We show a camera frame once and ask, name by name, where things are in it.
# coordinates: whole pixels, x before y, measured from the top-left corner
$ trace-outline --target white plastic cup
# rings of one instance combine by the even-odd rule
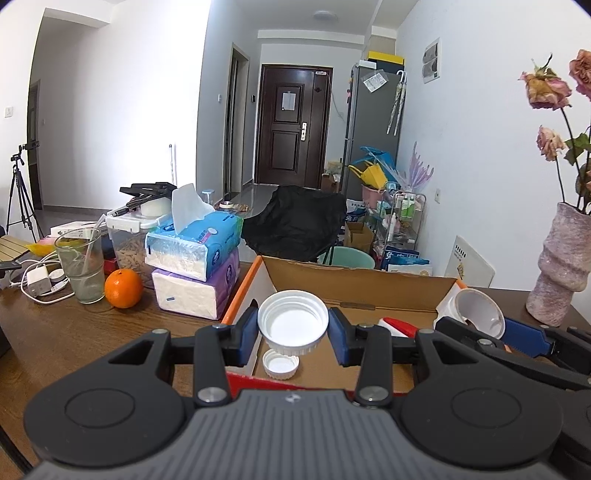
[[[464,288],[453,300],[456,319],[462,323],[469,320],[477,330],[500,339],[505,333],[505,316],[488,295],[474,288]]]

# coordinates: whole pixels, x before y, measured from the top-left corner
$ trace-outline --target charger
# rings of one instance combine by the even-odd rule
[[[51,290],[51,280],[45,265],[27,272],[27,288],[33,297],[38,297]]]

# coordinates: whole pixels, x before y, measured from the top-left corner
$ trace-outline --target glass cup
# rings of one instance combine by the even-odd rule
[[[80,303],[94,303],[105,296],[105,272],[100,230],[79,228],[56,240],[57,255]]]

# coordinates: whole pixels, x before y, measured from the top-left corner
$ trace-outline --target refrigerator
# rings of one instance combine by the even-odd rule
[[[359,147],[374,147],[387,151],[392,155],[394,162],[396,162],[398,155],[400,126],[397,134],[394,135],[397,111],[390,133],[387,134],[386,131],[394,107],[396,87],[401,80],[401,75],[382,73],[382,75],[387,76],[388,81],[372,93],[363,84],[363,78],[371,73],[375,73],[375,70],[355,66],[351,74],[340,192],[346,198],[352,200],[361,200],[361,180],[348,168],[348,165],[366,155]],[[363,166],[358,167],[360,170],[365,169]]]

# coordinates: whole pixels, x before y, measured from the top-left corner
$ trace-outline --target black stand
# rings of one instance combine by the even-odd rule
[[[18,153],[13,155],[10,161],[14,162],[12,166],[12,183],[10,185],[10,197],[8,199],[8,215],[6,218],[6,233],[8,233],[8,229],[11,225],[16,225],[21,223],[24,227],[28,228],[33,235],[33,240],[36,242],[37,238],[35,237],[35,230],[33,230],[33,222],[31,218],[35,220],[37,224],[37,230],[39,231],[39,235],[44,237],[43,231],[39,226],[39,221],[35,215],[35,209],[33,208],[33,203],[29,198],[29,194],[27,192],[27,187],[25,186],[25,181],[22,178],[21,170],[18,167],[18,162],[20,160],[21,165],[24,166],[25,162],[23,161],[21,154],[23,150],[33,150],[33,148],[37,148],[39,146],[39,142],[34,141],[27,145],[19,145],[18,146]],[[10,208],[12,206],[12,195],[14,194],[14,187],[17,187],[17,194],[18,194],[18,204],[21,209],[21,219],[10,223]]]

